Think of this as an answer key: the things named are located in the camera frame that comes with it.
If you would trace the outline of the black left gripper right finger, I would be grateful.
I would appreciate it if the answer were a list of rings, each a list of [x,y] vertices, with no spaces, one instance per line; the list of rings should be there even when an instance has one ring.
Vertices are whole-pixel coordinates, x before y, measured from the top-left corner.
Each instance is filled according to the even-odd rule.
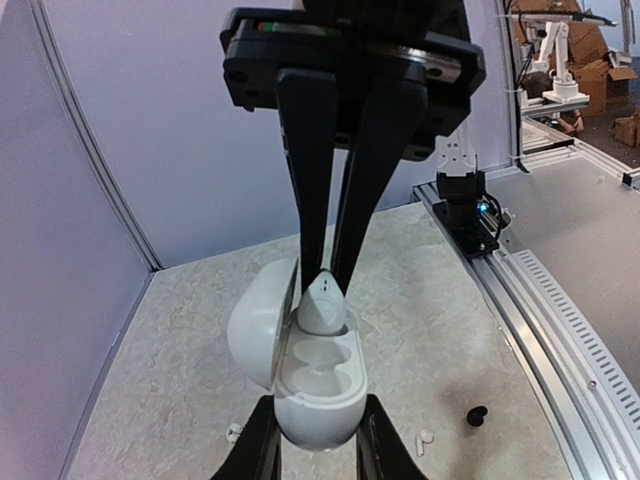
[[[368,394],[356,431],[356,478],[427,480],[376,395]]]

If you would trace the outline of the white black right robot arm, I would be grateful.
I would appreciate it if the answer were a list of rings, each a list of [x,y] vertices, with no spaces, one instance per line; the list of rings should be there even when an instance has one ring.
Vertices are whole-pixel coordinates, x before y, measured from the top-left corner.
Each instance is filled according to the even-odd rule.
[[[233,103],[278,113],[299,215],[300,278],[349,286],[401,161],[437,160],[436,209],[471,254],[485,178],[471,98],[486,77],[460,1],[301,1],[240,7],[220,34]]]

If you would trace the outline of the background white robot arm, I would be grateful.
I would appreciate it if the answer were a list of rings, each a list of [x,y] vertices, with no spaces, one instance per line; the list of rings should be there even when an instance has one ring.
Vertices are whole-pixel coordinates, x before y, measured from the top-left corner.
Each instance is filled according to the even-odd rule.
[[[537,57],[526,61],[525,73],[545,73],[552,80],[552,87],[542,97],[549,102],[562,105],[588,103],[590,97],[579,90],[579,85],[568,67],[569,61],[569,26],[586,24],[597,27],[617,27],[618,23],[606,17],[583,12],[520,10],[512,14],[512,18],[521,24],[521,30],[527,39],[527,23],[534,27],[544,25],[544,35]]]

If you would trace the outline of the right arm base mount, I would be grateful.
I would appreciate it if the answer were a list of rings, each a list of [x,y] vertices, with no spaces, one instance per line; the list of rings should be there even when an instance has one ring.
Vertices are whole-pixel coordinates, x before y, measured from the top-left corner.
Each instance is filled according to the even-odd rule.
[[[433,212],[467,260],[483,258],[497,250],[502,232],[512,221],[509,211],[490,194],[474,203],[441,201],[433,205]]]

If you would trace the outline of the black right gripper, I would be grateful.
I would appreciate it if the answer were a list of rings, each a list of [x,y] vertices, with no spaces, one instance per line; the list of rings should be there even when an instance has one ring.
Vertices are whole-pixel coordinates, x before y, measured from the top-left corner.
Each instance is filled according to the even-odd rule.
[[[236,7],[220,42],[233,104],[247,111],[278,105],[299,215],[303,290],[322,266],[336,133],[337,147],[348,149],[357,131],[331,256],[333,276],[347,291],[371,217],[402,156],[425,160],[437,137],[466,120],[486,79],[485,55],[471,40],[463,2]],[[376,79],[364,102],[378,77],[407,81]]]

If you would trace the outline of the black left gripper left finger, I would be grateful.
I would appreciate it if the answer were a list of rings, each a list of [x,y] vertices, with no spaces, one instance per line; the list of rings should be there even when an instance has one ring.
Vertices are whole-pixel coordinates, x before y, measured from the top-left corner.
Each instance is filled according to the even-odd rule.
[[[211,480],[275,480],[282,478],[281,430],[274,396],[262,396],[238,440]]]

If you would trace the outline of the white earbud charging case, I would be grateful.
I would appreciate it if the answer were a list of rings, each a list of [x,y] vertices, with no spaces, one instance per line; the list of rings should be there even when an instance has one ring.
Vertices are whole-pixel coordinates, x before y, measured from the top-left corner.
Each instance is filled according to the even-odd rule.
[[[273,394],[287,440],[308,451],[332,450],[353,437],[363,417],[364,354],[347,302],[337,336],[310,335],[298,326],[304,292],[298,290],[296,259],[267,264],[232,310],[227,343],[243,373]]]

